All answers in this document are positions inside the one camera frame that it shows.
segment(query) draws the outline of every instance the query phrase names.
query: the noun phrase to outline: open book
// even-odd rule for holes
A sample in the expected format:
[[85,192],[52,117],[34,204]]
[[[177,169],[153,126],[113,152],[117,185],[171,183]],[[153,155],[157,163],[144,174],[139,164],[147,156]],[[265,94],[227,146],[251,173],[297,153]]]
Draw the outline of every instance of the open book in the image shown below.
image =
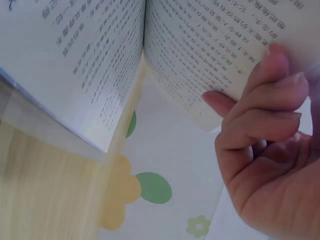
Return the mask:
[[317,63],[319,13],[319,0],[2,0],[0,75],[107,152],[143,50],[158,89],[209,132],[221,119],[201,95],[239,99],[270,42],[293,72]]

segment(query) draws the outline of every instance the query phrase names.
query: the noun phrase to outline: book page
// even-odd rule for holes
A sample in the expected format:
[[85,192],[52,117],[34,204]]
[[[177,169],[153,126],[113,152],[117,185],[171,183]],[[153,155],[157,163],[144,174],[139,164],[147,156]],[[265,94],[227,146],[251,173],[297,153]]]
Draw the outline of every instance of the book page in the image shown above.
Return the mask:
[[142,55],[145,0],[0,2],[0,74],[106,152]]
[[201,95],[238,100],[270,42],[288,48],[292,72],[320,59],[319,13],[319,0],[148,0],[145,56],[162,92],[211,131],[221,119]]

